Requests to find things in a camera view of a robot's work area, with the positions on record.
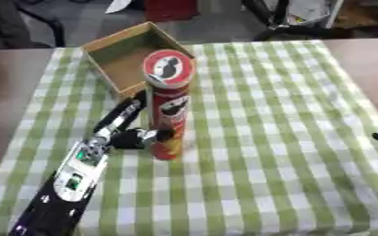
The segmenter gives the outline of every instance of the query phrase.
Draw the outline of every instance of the chair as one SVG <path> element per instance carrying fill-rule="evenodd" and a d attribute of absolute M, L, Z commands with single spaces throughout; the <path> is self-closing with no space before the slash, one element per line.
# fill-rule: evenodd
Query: chair
<path fill-rule="evenodd" d="M 289 0 L 279 0 L 274 11 L 270 11 L 264 0 L 242 0 L 243 5 L 266 25 L 266 30 L 254 37 L 254 41 L 267 41 L 278 35 L 307 36 L 316 39 L 346 39 L 351 31 L 346 29 L 324 29 L 318 25 L 295 26 L 287 21 Z"/>
<path fill-rule="evenodd" d="M 16 3 L 16 7 L 19 12 L 45 23 L 53 31 L 55 47 L 65 47 L 65 28 L 56 16 L 20 3 Z M 34 46 L 42 48 L 51 47 L 40 42 L 34 42 Z"/>

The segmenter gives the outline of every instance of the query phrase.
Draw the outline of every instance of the table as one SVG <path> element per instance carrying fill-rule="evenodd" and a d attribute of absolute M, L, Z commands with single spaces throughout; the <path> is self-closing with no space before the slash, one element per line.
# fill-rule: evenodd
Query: table
<path fill-rule="evenodd" d="M 378 106 L 378 89 L 374 89 L 371 86 L 371 84 L 374 84 L 375 86 L 375 84 L 378 83 L 378 80 L 377 82 L 371 80 L 371 77 L 378 77 L 378 66 L 371 66 L 378 62 L 378 41 L 328 41 L 327 45 L 333 51 L 333 54 L 341 62 L 344 68 L 351 73 L 354 79 L 364 89 L 366 94 L 370 96 L 372 101 Z M 368 53 L 369 50 L 377 52 L 371 54 Z M 29 56 L 31 56 L 31 58 L 35 58 L 34 56 L 37 55 L 38 57 L 42 57 L 44 59 L 42 62 L 45 65 L 50 53 L 51 51 L 0 52 L 0 126 L 5 130 L 0 132 L 2 135 L 0 136 L 0 159 L 6 151 L 6 144 L 16 129 L 21 114 L 24 111 L 23 108 L 30 98 L 30 91 L 34 90 L 36 81 L 38 81 L 42 71 L 42 69 L 40 69 L 40 59 L 36 60 L 36 62 L 39 63 L 38 68 L 36 68 L 38 71 L 28 68 L 29 63 L 27 63 L 27 61 L 25 62 L 24 59 Z M 370 60 L 370 62 L 365 65 L 365 61 L 362 61 L 361 59 L 362 56 L 367 55 L 367 53 L 369 55 L 367 59 Z M 4 65 L 7 65 L 7 62 L 11 62 L 9 64 L 9 70 L 4 69 Z M 24 81 L 28 84 L 14 79 L 14 77 L 23 77 L 22 79 L 26 79 L 27 81 Z"/>
<path fill-rule="evenodd" d="M 325 43 L 378 108 L 378 39 Z M 0 161 L 52 52 L 0 51 Z"/>

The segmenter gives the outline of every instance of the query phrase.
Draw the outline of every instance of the red object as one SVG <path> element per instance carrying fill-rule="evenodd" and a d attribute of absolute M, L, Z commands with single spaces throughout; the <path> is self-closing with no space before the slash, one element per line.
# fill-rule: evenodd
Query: red object
<path fill-rule="evenodd" d="M 196 0 L 145 0 L 145 15 L 149 21 L 189 19 L 197 15 Z"/>
<path fill-rule="evenodd" d="M 148 116 L 151 129 L 172 128 L 172 140 L 156 143 L 151 152 L 158 159 L 176 159 L 183 154 L 183 135 L 189 102 L 189 82 L 194 67 L 183 53 L 162 50 L 145 59 L 148 81 Z"/>

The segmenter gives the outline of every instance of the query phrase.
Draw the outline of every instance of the white paper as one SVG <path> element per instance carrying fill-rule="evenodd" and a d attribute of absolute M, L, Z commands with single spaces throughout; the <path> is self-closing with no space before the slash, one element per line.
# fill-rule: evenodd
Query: white paper
<path fill-rule="evenodd" d="M 106 14 L 114 13 L 125 9 L 132 0 L 113 0 L 106 10 Z"/>
<path fill-rule="evenodd" d="M 291 1 L 289 13 L 305 20 L 319 18 L 325 15 L 325 0 Z"/>

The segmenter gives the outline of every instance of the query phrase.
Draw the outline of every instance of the can lid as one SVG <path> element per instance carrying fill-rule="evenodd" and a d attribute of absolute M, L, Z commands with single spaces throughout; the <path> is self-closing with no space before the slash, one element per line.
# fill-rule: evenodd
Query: can lid
<path fill-rule="evenodd" d="M 143 63 L 147 81 L 162 89 L 178 89 L 192 78 L 191 59 L 175 50 L 160 50 L 150 54 Z"/>

